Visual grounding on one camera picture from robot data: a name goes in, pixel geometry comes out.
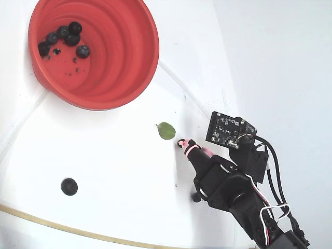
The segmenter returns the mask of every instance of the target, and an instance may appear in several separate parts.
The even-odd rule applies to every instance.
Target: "black circuit board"
[[[238,149],[241,143],[254,143],[257,130],[241,117],[232,118],[222,113],[213,112],[210,120],[206,141]]]

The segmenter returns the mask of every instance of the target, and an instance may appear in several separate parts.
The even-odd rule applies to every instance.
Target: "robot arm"
[[[196,171],[193,182],[197,192],[193,200],[198,202],[203,199],[212,208],[232,213],[248,236],[255,240],[261,249],[307,248],[309,243],[299,228],[296,231],[283,232],[278,227],[273,213],[269,213],[272,208],[270,203],[256,187],[257,182],[262,183],[268,160],[267,147],[265,146],[265,151],[257,151],[257,146],[254,145],[256,129],[252,129],[252,133],[247,133],[247,130],[244,133],[244,129],[237,128],[234,137],[227,136],[229,141],[219,140],[229,132],[219,135],[214,132],[217,129],[225,130],[220,119],[216,125],[214,119],[216,114],[212,115],[207,140],[230,145],[230,158],[236,164],[214,155],[206,148],[201,148],[193,140],[180,140],[179,147],[184,150],[185,156]],[[294,219],[290,215],[289,205],[281,203],[281,206],[285,212],[283,216],[288,215]]]

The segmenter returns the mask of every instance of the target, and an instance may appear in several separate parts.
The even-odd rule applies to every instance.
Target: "cable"
[[[263,211],[264,210],[268,210],[268,209],[276,209],[276,208],[283,208],[283,207],[288,207],[288,209],[289,210],[291,210],[291,207],[288,205],[288,204],[281,204],[281,205],[278,205],[278,206],[266,206],[266,207],[264,207],[264,208],[262,208],[261,210],[260,210],[260,212],[259,212],[259,217],[260,217],[260,221],[261,221],[261,223],[262,223],[262,225],[263,225],[263,229],[264,229],[264,236],[265,236],[265,245],[266,246],[268,246],[269,244],[270,244],[270,238],[269,238],[269,231],[268,231],[268,229],[267,229],[267,227],[266,227],[266,225],[265,225],[265,222],[264,222],[264,220],[263,220]]]
[[[275,153],[272,145],[268,141],[266,141],[265,139],[263,139],[263,138],[261,138],[259,136],[256,136],[256,140],[264,143],[270,149],[270,151],[272,153],[274,164],[275,164],[276,181],[278,183],[278,189],[279,189],[279,193],[280,193],[280,196],[281,196],[281,200],[284,203],[287,203],[286,200],[285,200],[284,192],[282,190],[282,186],[281,186],[279,163],[278,163],[278,158],[276,156],[276,153]]]
[[[278,183],[278,189],[279,189],[279,192],[280,192],[280,196],[281,196],[282,201],[284,203],[287,203],[287,201],[285,200],[283,191],[282,191],[281,180],[280,180],[280,171],[279,171],[279,163],[278,163],[278,158],[276,156],[275,150],[273,149],[272,145],[268,141],[266,141],[265,139],[263,139],[259,136],[256,136],[256,140],[264,143],[270,149],[270,151],[272,153],[273,160],[274,160],[274,165],[275,165],[275,171],[276,171],[276,179],[277,179],[277,183]],[[280,205],[280,204],[282,204],[282,202],[279,199],[279,197],[278,197],[278,195],[275,191],[270,170],[267,170],[267,175],[268,175],[268,180],[269,180],[269,184],[270,184],[272,194],[273,194],[275,200],[277,201],[278,205]],[[285,208],[285,207],[282,208],[282,210],[284,211],[284,213],[288,212],[287,208]],[[289,212],[288,218],[290,220],[293,232],[300,231],[299,224],[298,224],[297,220],[292,216],[291,212]]]
[[[268,199],[262,194],[262,192],[260,192],[260,190],[255,185],[253,178],[250,175],[246,175],[246,176],[250,178],[251,185],[253,186],[254,190],[258,193],[258,195],[263,199],[263,202],[265,203],[265,206],[271,206]],[[269,212],[271,214],[271,217],[274,219],[274,215],[273,215],[272,210],[269,210]]]

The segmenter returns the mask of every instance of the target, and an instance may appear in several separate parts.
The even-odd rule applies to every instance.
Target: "red bowl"
[[[79,22],[87,59],[59,40],[48,57],[38,44],[59,26]],[[59,48],[59,55],[53,50]],[[39,82],[63,100],[90,110],[120,107],[149,85],[159,57],[157,28],[143,0],[40,0],[29,25],[29,50]]]

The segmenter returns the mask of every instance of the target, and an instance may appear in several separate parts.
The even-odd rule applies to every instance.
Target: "blueberry on table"
[[[90,48],[87,45],[78,46],[76,55],[82,59],[86,59],[90,55]]]
[[[59,39],[65,39],[69,35],[69,29],[67,26],[60,26],[57,30],[57,36]]]
[[[50,51],[50,48],[51,48],[51,46],[46,41],[43,41],[43,42],[39,43],[38,44],[38,50],[39,50],[40,56],[48,55],[48,52]]]
[[[56,33],[52,32],[46,36],[46,41],[49,45],[54,45],[58,42],[58,36]]]
[[[66,37],[66,44],[70,47],[76,46],[79,41],[81,40],[81,37],[79,35],[72,35],[70,34],[69,36]]]
[[[77,193],[78,186],[74,179],[67,178],[61,183],[61,190],[67,196],[73,196]]]
[[[69,33],[72,35],[79,35],[82,32],[82,25],[78,22],[71,22],[68,28]]]

